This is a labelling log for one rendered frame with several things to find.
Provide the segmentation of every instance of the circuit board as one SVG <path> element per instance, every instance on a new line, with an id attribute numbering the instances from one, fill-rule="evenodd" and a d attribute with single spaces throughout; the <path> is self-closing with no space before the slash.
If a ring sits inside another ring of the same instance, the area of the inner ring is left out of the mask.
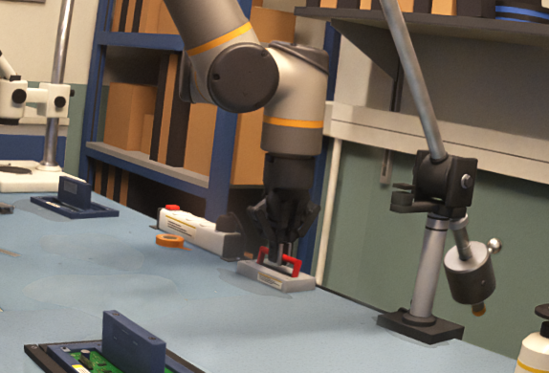
<path id="1" fill-rule="evenodd" d="M 73 352 L 70 353 L 72 357 L 74 357 L 77 360 L 77 363 L 80 364 L 80 352 Z M 112 363 L 110 363 L 108 360 L 106 360 L 101 353 L 92 351 L 90 352 L 90 361 L 92 362 L 92 365 L 94 368 L 91 370 L 93 373 L 128 373 L 123 372 L 117 367 L 115 367 Z M 169 368 L 164 369 L 164 373 L 173 373 L 173 370 Z"/>

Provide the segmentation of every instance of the white stand base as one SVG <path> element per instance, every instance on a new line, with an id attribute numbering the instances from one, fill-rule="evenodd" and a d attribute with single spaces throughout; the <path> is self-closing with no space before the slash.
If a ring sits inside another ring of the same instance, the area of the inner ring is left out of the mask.
<path id="1" fill-rule="evenodd" d="M 241 260 L 236 265 L 236 272 L 252 280 L 257 280 L 282 293 L 305 292 L 315 290 L 317 283 L 309 274 L 300 273 L 298 277 L 292 277 L 292 268 L 289 266 L 276 266 L 270 263 L 275 271 L 267 266 L 259 265 L 255 260 Z"/>
<path id="2" fill-rule="evenodd" d="M 40 163 L 35 161 L 0 161 L 0 165 L 24 167 L 33 173 L 0 172 L 0 193 L 57 193 L 59 177 L 70 176 L 62 171 L 38 170 Z"/>

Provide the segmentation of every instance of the blue table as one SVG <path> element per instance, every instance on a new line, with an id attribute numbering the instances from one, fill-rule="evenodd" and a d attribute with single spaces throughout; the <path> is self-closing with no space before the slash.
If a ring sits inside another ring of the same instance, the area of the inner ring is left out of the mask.
<path id="1" fill-rule="evenodd" d="M 282 294 L 188 245 L 155 244 L 154 220 L 97 194 L 119 218 L 70 221 L 32 205 L 0 216 L 0 372 L 38 373 L 23 345 L 101 336 L 116 309 L 212 373 L 513 373 L 516 362 L 460 340 L 434 346 L 376 326 L 376 312 L 316 289 Z"/>

